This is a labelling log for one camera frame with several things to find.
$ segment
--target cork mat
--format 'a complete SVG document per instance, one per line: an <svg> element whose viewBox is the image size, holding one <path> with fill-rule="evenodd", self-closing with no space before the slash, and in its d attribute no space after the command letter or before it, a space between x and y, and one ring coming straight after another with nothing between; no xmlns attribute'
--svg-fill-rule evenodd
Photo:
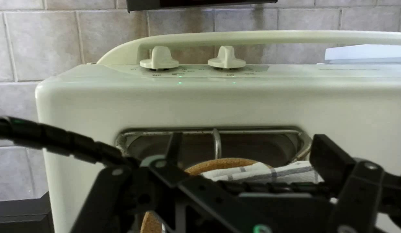
<svg viewBox="0 0 401 233"><path fill-rule="evenodd" d="M203 172L212 171L216 169L245 167L255 164L256 162L257 161L243 158L222 158L222 159L201 162L186 169L185 171L188 172L190 175L198 175ZM152 213L147 212L144 215L140 233L161 233L161 232L162 232L162 224L157 220L157 218Z"/></svg>

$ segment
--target cream appliance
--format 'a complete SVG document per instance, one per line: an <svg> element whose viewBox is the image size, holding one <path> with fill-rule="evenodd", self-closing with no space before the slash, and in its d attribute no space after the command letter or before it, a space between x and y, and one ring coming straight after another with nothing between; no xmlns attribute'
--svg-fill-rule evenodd
<svg viewBox="0 0 401 233"><path fill-rule="evenodd" d="M400 174L401 65L248 65L231 47L270 43L401 45L401 33L239 31L138 39L96 64L41 82L39 121L112 145L177 129L213 134L218 157L224 150L217 130L293 134L302 146L291 159L303 159L306 140L321 133L350 155ZM179 65L170 55L169 49L191 46L223 47L208 64ZM102 167L48 152L45 164L55 231L67 233ZM377 224L399 232L385 217Z"/></svg>

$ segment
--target robotic arm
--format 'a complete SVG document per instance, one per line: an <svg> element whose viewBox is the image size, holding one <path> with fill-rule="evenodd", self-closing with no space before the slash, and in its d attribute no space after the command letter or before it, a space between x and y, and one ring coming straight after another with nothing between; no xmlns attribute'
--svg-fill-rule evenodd
<svg viewBox="0 0 401 233"><path fill-rule="evenodd" d="M356 161L327 136L313 138L310 163L325 182L234 183L189 176L177 167L182 134L164 159L140 163L115 147L45 124L0 118L0 139L106 165L71 233L125 233L152 211L170 233L380 233L379 212L401 228L401 176ZM335 197L336 204L330 202Z"/></svg>

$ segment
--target kitchen towel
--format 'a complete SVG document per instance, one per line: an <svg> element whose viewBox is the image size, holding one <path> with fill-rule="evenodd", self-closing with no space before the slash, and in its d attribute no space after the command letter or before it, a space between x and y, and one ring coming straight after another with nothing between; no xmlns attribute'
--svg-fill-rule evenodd
<svg viewBox="0 0 401 233"><path fill-rule="evenodd" d="M310 161L298 161L278 168L269 168L267 165L257 162L245 167L207 171L202 173L202 175L213 181L227 180L257 183L319 183L323 181L317 171L311 166Z"/></svg>

